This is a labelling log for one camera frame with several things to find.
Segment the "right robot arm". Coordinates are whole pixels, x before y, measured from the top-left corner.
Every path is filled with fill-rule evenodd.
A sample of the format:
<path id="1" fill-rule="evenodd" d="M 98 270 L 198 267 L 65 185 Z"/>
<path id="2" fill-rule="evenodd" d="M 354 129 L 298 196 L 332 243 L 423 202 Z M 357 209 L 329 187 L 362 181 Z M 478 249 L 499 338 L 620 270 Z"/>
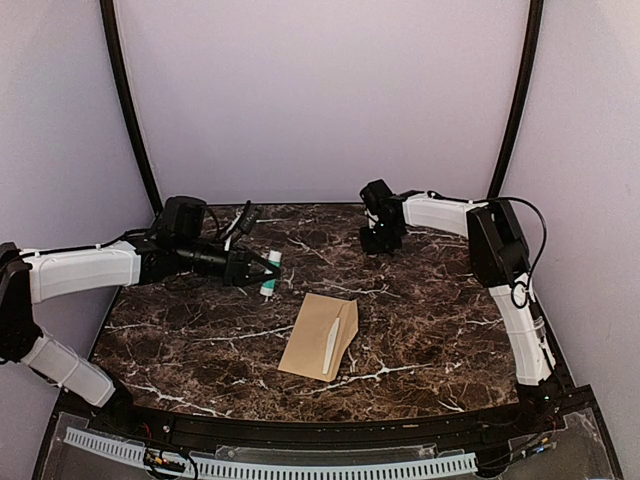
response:
<path id="1" fill-rule="evenodd" d="M 529 247 L 513 209 L 515 197 L 465 200 L 435 191 L 396 194 L 382 179 L 361 191 L 368 225 L 359 231 L 368 255 L 392 254 L 410 227 L 426 227 L 468 240 L 473 276 L 496 303 L 513 350 L 520 404 L 510 424 L 521 434 L 534 432 L 549 416 L 548 402 L 559 389 L 556 359 L 548 343 L 543 312 L 533 289 L 539 260 Z"/>

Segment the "brown paper envelope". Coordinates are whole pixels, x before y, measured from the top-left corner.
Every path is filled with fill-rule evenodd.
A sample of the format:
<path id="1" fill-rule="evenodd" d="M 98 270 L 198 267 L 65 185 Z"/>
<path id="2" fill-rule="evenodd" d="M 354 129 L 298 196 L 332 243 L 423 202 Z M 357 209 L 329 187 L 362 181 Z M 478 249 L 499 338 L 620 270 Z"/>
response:
<path id="1" fill-rule="evenodd" d="M 336 317 L 341 318 L 341 325 L 335 356 L 331 371 L 323 375 L 326 340 Z M 278 370 L 324 382 L 333 381 L 344 353 L 358 333 L 358 320 L 356 300 L 307 293 Z"/>

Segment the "white green glue stick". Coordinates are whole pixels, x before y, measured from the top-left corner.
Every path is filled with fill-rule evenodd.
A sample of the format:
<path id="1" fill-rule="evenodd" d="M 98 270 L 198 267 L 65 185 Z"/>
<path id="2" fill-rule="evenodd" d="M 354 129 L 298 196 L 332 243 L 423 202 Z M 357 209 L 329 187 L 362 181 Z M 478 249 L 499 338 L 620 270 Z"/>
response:
<path id="1" fill-rule="evenodd" d="M 280 268 L 281 266 L 281 259 L 282 259 L 282 253 L 280 251 L 277 250 L 271 250 L 269 252 L 268 255 L 268 262 L 277 268 Z M 275 285 L 276 285 L 276 279 L 277 279 L 277 275 L 271 271 L 271 270 L 267 270 L 266 274 L 268 276 L 268 279 L 265 280 L 260 288 L 260 294 L 266 299 L 270 299 L 273 294 L 274 294 L 274 289 L 275 289 Z"/>

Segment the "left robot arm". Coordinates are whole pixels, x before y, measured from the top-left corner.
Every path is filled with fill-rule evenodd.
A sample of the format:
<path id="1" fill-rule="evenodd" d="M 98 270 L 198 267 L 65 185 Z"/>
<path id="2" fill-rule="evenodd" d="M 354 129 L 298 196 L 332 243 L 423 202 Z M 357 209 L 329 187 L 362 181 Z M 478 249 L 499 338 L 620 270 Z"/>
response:
<path id="1" fill-rule="evenodd" d="M 240 215 L 215 236 L 202 237 L 205 217 L 214 213 L 201 199 L 169 198 L 147 229 L 88 246 L 21 250 L 1 246 L 1 361 L 23 364 L 57 387 L 102 409 L 101 417 L 120 436 L 141 427 L 130 394 L 104 370 L 59 343 L 33 318 L 33 307 L 48 299 L 104 287 L 148 285 L 171 276 L 218 277 L 223 285 L 244 287 L 279 278 L 281 253 L 268 257 L 239 244 L 261 210 L 246 203 Z"/>

